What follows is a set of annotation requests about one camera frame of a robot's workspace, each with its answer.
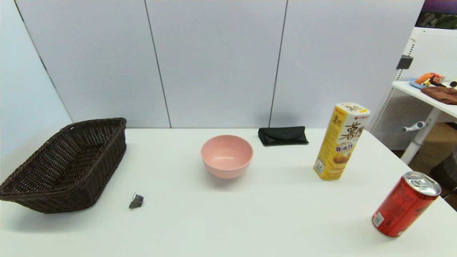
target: bowl rim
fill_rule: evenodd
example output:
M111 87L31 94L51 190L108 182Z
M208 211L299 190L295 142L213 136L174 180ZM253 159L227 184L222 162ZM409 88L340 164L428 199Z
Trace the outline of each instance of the bowl rim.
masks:
M214 166L210 165L209 163L207 163L207 162L205 161L205 159L203 158L203 148L205 147L205 145L206 145L209 141L211 141L211 140L213 140L213 139L215 139L215 138L218 138L218 137L223 137L223 136L236 137L236 138L239 138L239 139L243 140L244 142L248 143L249 147L251 148L252 154L251 154L251 157L249 158L249 160L248 160L246 163L244 163L243 165L241 165L241 166L239 166L239 167L233 168L233 169L221 169L221 168L214 167ZM219 136L215 136L215 137L212 137L212 138L208 139L208 140L203 144L202 149L200 149L200 157L202 158L203 163L205 163L206 165L210 166L210 167L213 168L213 169L217 169L217 170L220 170L220 171L235 171L235 170L241 169L241 168L243 168L243 167L245 167L245 166L247 166L247 165L249 165L249 164L251 163L252 157L253 157L253 156L254 156L254 148L251 146L251 144L250 144L246 139L244 139L244 138L242 138L242 137L239 137L239 136L235 136L235 135L229 135L229 134L219 135Z

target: blue plate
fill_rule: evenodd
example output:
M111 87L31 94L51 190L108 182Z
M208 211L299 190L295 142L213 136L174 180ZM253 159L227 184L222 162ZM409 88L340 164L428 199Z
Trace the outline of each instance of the blue plate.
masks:
M411 80L409 81L409 84L410 84L411 86L417 87L417 88L419 88L419 89L426 88L426 86L421 85L421 84L414 83L414 81L416 81L416 79L411 79Z

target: desk leg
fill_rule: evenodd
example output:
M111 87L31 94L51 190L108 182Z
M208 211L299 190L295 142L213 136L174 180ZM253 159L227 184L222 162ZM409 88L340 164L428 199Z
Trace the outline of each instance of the desk leg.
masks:
M411 143L408 145L408 148L406 148L406 151L401 156L401 160L404 163L409 164L411 160L414 158L417 151L419 151L419 148L424 144L425 138L430 133L440 114L441 110L436 107L434 107L433 110L430 112L429 116L427 117L427 120L425 121L425 123L427 123L427 126L419 130L416 137L414 137L413 141L411 141Z

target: brown wicker basket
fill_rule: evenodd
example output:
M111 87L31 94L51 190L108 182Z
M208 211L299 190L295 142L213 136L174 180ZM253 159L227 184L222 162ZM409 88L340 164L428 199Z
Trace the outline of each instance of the brown wicker basket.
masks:
M124 118L68 125L0 186L0 200L43 213L94 205L125 153Z

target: red can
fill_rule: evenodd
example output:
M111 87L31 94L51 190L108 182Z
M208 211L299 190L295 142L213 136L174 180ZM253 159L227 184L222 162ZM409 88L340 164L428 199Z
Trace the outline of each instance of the red can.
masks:
M440 185L429 176L409 171L373 214L372 222L386 236L399 237L440 193Z

